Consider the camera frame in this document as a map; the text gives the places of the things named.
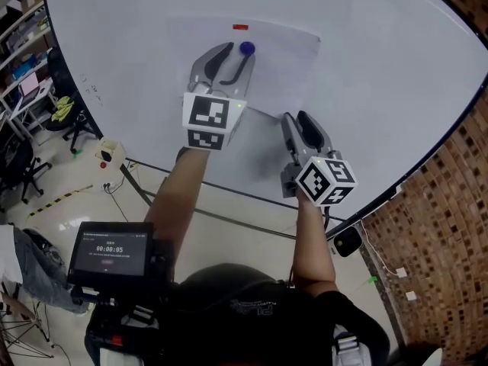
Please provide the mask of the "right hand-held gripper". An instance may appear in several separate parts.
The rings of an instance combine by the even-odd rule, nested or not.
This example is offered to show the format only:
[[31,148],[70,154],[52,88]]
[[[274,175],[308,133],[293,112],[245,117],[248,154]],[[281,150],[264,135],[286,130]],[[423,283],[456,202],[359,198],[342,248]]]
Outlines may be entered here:
[[296,146],[295,119],[285,112],[281,129],[292,162],[281,172],[283,197],[295,197],[302,191],[316,207],[340,204],[358,186],[350,164],[332,149],[329,135],[306,111],[298,112],[297,122],[303,141],[310,148]]

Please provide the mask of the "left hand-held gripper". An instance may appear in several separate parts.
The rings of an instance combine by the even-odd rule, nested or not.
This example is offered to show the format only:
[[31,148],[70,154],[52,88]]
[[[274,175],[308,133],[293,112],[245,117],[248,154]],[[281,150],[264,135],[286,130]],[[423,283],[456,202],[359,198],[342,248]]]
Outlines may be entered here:
[[234,42],[217,45],[200,56],[191,67],[188,90],[182,104],[182,126],[190,148],[223,150],[242,120],[255,54],[244,56],[234,76],[230,80],[219,81],[219,89],[212,88],[233,46]]

